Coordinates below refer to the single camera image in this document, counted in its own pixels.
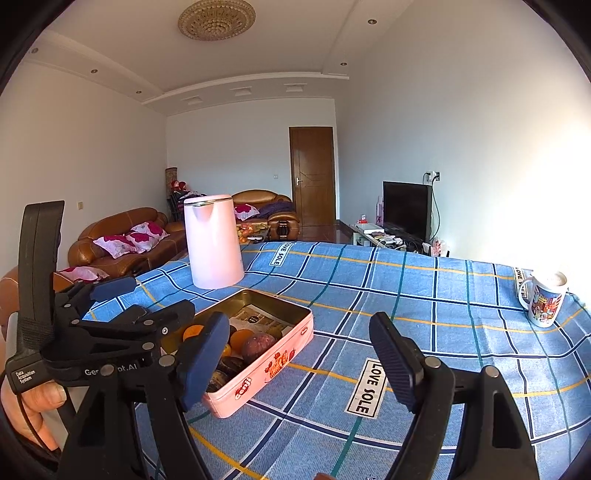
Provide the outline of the person's left hand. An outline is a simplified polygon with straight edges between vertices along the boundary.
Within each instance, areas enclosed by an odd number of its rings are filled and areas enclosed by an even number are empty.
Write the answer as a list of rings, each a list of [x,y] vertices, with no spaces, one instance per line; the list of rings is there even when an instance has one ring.
[[[50,381],[17,396],[5,376],[6,358],[6,341],[1,337],[1,452],[8,454],[27,442],[44,452],[57,452],[59,446],[42,414],[64,404],[65,390]]]

